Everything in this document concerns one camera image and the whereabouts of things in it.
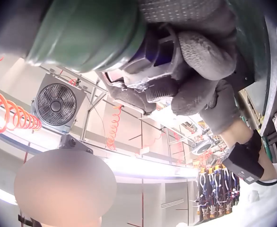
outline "gray work glove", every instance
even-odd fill
[[[147,23],[169,23],[175,30],[185,62],[195,75],[188,75],[173,98],[176,115],[198,113],[210,100],[220,79],[236,67],[235,16],[225,0],[137,0]],[[109,94],[150,113],[145,93],[106,85]]]
[[[240,117],[240,111],[235,105],[234,92],[230,84],[225,80],[220,80],[215,91],[217,94],[216,106],[210,108],[209,105],[206,105],[199,114],[213,134],[218,135]]]

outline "black wrist device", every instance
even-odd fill
[[[223,164],[246,183],[252,184],[264,174],[264,168],[258,163],[261,146],[261,137],[254,130],[247,143],[236,143],[227,151]]]

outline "wrist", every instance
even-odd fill
[[[253,131],[240,119],[234,121],[230,127],[220,134],[228,148],[232,147],[236,142],[245,144],[250,140]],[[277,178],[276,170],[268,158],[262,145],[259,151],[258,163],[264,168],[264,174],[261,181],[273,180]]]
[[[220,134],[228,148],[232,147],[236,142],[245,144],[252,137],[253,131],[238,118],[224,132]]]

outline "fan grille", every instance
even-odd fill
[[[77,110],[77,100],[70,88],[55,83],[45,87],[37,98],[37,113],[49,125],[60,126],[69,122]]]
[[[211,147],[211,144],[206,144],[205,146],[202,146],[200,149],[198,149],[198,151],[196,152],[197,154],[202,154],[204,153],[206,150],[208,150]]]

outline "ceiling light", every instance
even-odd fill
[[[15,197],[2,189],[0,189],[0,199],[10,204],[17,205]]]

